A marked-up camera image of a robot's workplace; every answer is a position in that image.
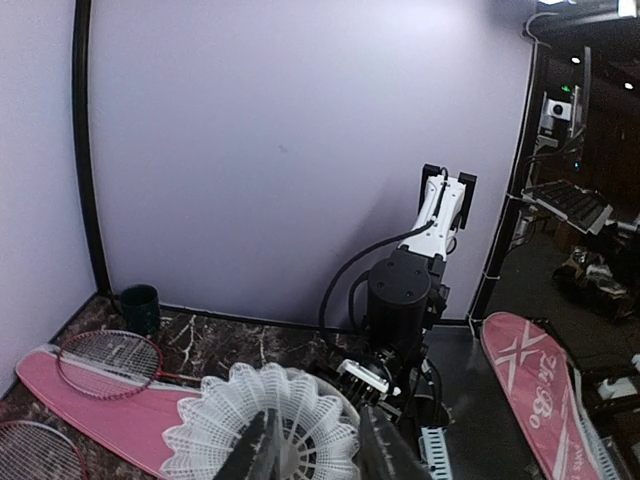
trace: pink racket cover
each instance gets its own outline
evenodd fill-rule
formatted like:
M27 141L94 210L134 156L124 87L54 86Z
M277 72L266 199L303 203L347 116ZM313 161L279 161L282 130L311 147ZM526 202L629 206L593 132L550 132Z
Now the pink racket cover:
M122 400L96 400L78 393L60 377L53 346L36 349L16 366L20 380L42 403L103 447L147 473L160 476L173 455L162 432L182 424L177 402L196 390L154 382Z
M542 329L510 313L486 319L482 344L545 476L597 480L562 348Z

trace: black pole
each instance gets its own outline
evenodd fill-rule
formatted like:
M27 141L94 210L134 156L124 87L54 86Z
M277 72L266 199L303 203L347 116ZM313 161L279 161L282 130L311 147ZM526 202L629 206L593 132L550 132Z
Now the black pole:
M540 113L542 112L547 66L547 51L541 47L534 48L531 54L531 77L527 92L528 100L522 119L518 150L513 168L511 169L507 195L502 205L498 230L494 236L493 245L485 263L480 284L478 285L473 303L467 314L467 321L473 327L476 335L478 333L478 327L484 319L493 289L498 282L500 270L509 251L513 232L518 221L518 212L522 206L522 203L518 200L524 186L523 169L526 167L526 162L523 162L522 159L532 154L535 148L538 123L540 121Z
M78 191L80 193L82 219L96 288L99 294L110 296L111 282L109 281L107 260L104 255L102 235L100 234L89 143L87 67L89 63L90 23L91 0L76 0L75 20L73 23L71 97Z

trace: black cable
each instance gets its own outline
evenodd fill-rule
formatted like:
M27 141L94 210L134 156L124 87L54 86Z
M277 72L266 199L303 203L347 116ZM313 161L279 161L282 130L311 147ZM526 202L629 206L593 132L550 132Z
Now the black cable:
M427 375L426 373L424 373L422 371L422 369L420 370L420 375L422 375L422 378L424 378L424 380L427 382L427 385L429 385L429 388L431 389L431 398L433 399L433 406L431 407L431 416L429 418L431 418L431 424L429 425L430 427L434 427L436 426L435 424L435 415L436 415L436 411L438 410L438 392L436 390L436 382L433 381L433 377L429 374Z
M109 298L109 304L111 305L111 308L113 308L114 312L120 315L121 317L124 316L122 313L122 310L118 308L118 304L116 303L115 296L108 295L107 298Z
M447 250L447 255L451 255L456 251L456 248L458 248L458 239L456 237L452 237L451 240L453 240L453 248L451 248L451 250Z
M526 36L528 36L531 40L533 40L535 42L536 47L538 45L542 45L544 47L547 47L549 50L551 50L551 45L549 45L548 43L545 42L541 42L540 39L538 37L536 37L533 33L531 33L531 24L534 22L534 20L540 18L540 17L548 17L548 16L555 16L558 15L558 13L555 12L539 12L536 13L534 15L531 15L528 20L525 22L524 24L524 33Z
M393 390L395 389L396 384L393 381L393 378L391 377L391 372L389 371L389 368L384 363L382 364L382 369L384 370L384 374L389 379L389 390L387 390L387 392L389 393L389 395L393 395Z
M384 365L382 365L382 362L380 362L380 360L372 357L371 355L364 355L364 354L357 354L357 353L353 353L353 352L347 352L344 348L338 346L335 344L335 342L333 342L328 335L327 332L327 327L326 327L326 313L327 313L327 306L329 304L329 298L331 297L331 293L333 292L333 290L335 289L336 285L338 284L338 280L340 280L340 277L342 277L342 275L344 275L344 273L349 270L349 268L351 268L358 260L364 258L365 256L369 255L370 253L378 250L379 248L382 247L386 247L387 245L391 245L392 243L396 243L396 242L400 242L402 240L406 240L407 238L413 237L415 235L419 235L421 233L426 232L427 230L429 230L433 224L435 223L434 218L438 217L438 214L440 213L440 207L442 206L442 199L444 197L444 191L446 190L446 186L447 186L447 180L449 178L449 172L447 171L446 168L442 168L440 169L440 171L444 174L444 185L443 188L440 190L440 195L438 197L437 203L436 203L436 207L434 209L433 212L433 216L431 219L429 219L429 221L422 227L420 228L416 228L415 230L411 230L410 232L406 232L406 233L402 233L400 235L396 235L395 237L390 237L387 238L385 240L381 240L380 242L374 243L373 245L368 246L367 248L365 248L364 250L361 250L360 252L358 252L357 254L355 254L353 257L351 257L344 265L342 265L342 267L340 267L340 269L338 270L338 272L334 275L334 277L331 279L331 282L329 282L329 285L327 286L327 290L324 293L324 297L322 298L322 302L320 303L320 310L318 312L318 328L320 330L320 336L322 337L322 340L324 341L324 343L327 345L327 347L342 355L345 358L351 358L353 360L356 360L358 362L366 362L366 361L370 361L372 363L374 363L376 366L378 366L379 368L383 369ZM389 383L392 384L393 381L391 378L388 379Z
M566 151L565 150L569 147L569 145L572 145L573 143L576 143L578 140L582 140L582 136L584 135L584 133L586 132L586 127L583 126L581 127L577 132L575 137L573 137L572 139L568 140L563 146L562 148L560 148L560 150L558 150L557 152L550 152L550 153L534 153L533 155L528 155L526 157L523 157L520 161L525 161L523 167L522 167L522 181L523 183L526 183L527 181L527 169L529 168L529 166L533 163L537 163L537 162L541 162L543 160L549 159L549 158L553 158L553 157L557 157L557 156L562 156L565 157L567 155L570 155L572 153L576 153L579 152L580 149L582 148L582 146L576 147L572 150Z
M411 393L409 393L409 396L405 400L404 408L402 409L402 413L400 413L400 416L398 417L398 421L396 422L396 425L398 425L398 426L400 426L400 423L402 422L402 420L404 420L404 417L407 415L407 412L409 411L409 407L411 405L411 401L414 398L416 398L416 393L418 391L418 385L420 384L420 373L422 373L422 370L420 370L418 368L418 375L416 375L416 383L413 385L413 389L411 390Z
M525 245L529 245L533 241L533 237L535 237L535 235L537 233L536 225L540 221L542 221L542 219L534 220L531 223L531 227L530 227L531 228L531 234L529 234L529 232L527 231L524 235L521 235L520 237L516 237L513 240L511 240L511 242L513 243L513 242L515 242L517 240L524 239L524 242L520 243L519 245L516 245L515 247L511 247L509 250L507 250L507 253L505 254L505 258L506 258L507 255L509 255L511 252L513 252L517 248L524 247Z
M356 278L356 281L353 282L353 284L351 285L351 288L349 289L349 300L348 300L349 322L351 322L351 327L356 333L361 332L361 328L356 322L356 313L355 313L356 291L358 290L358 287L362 283L367 281L368 278L369 278L369 270L366 270L362 272L358 278Z
M435 373L436 378L438 379L437 386L437 397L434 396L434 405L433 405L433 414L431 416L434 425L438 425L440 421L440 404L442 403L442 376L440 376L440 372L433 364L431 360L427 358L427 363L429 364L429 368Z

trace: white wall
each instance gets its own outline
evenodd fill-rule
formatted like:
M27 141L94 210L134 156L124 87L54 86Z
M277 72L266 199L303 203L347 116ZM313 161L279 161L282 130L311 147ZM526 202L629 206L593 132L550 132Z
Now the white wall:
M515 153L531 6L95 2L91 127L115 287L315 323L333 272L411 227L429 162L478 175L446 273L445 316L464 317Z
M0 2L0 394L95 291L71 131L74 3Z

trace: red racket frame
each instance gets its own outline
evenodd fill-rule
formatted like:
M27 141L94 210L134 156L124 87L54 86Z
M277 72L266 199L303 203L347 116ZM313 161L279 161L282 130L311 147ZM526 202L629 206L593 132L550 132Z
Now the red racket frame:
M84 461L84 456L82 455L78 447L76 447L76 444L73 443L69 437L62 434L55 428L50 427L49 425L45 425L44 423L34 422L32 420L10 420L8 422L2 422L0 423L0 430L3 430L5 428L11 428L12 426L15 426L15 425L31 425L37 428L41 428L43 430L47 430L53 433L54 435L57 435L58 437L60 437L62 440L65 441L67 445L69 445L69 447L71 447L71 450L73 450L73 453L75 453L76 456L78 457L78 460L80 461L80 468L82 469L82 480L89 479L89 476L88 476L89 474L87 472L87 464Z
M135 387L132 388L130 391L127 392L122 392L122 393L117 393L117 394L113 394L113 395L95 395L92 394L90 392L87 392L85 390L83 390L80 386L78 386L76 383L72 382L69 378L67 378L67 376L65 375L63 368L62 368L62 362L63 362L63 354L66 350L66 348L78 341L81 340L83 338L87 338L87 337L99 337L99 336L113 336L113 335L117 335L117 336L125 336L125 337L130 337L130 338L137 338L139 340L142 340L143 342L147 343L148 345L151 345L156 353L158 354L158 368L156 369L156 371L153 373L153 375L151 375L151 377L149 378L149 380L144 383L143 385L139 386L139 387ZM200 382L202 381L201 378L195 378L195 377L189 377L189 376L185 376L185 375L177 375L175 373L167 373L167 372L163 372L162 371L162 364L164 363L164 356L162 355L162 351L160 350L160 348L153 343L151 340L148 340L147 338L138 335L137 333L132 333L132 332L127 332L126 330L93 330L91 332L85 332L85 333L80 333L78 335L75 335L73 337L71 337L70 339L66 340L65 342L63 342L63 344L60 346L60 350L58 350L58 354L56 355L56 366L58 368L58 373L60 373L60 376L62 377L62 379L67 382L68 385L70 385L74 390L82 393L83 395L89 396L91 398L95 398L98 400L120 400L123 398L129 398L132 397L134 395L137 395L138 393L146 390L147 388L149 388L149 386L158 378L160 377L165 377L165 378L171 378L174 380L185 380L185 381L191 381L191 382Z

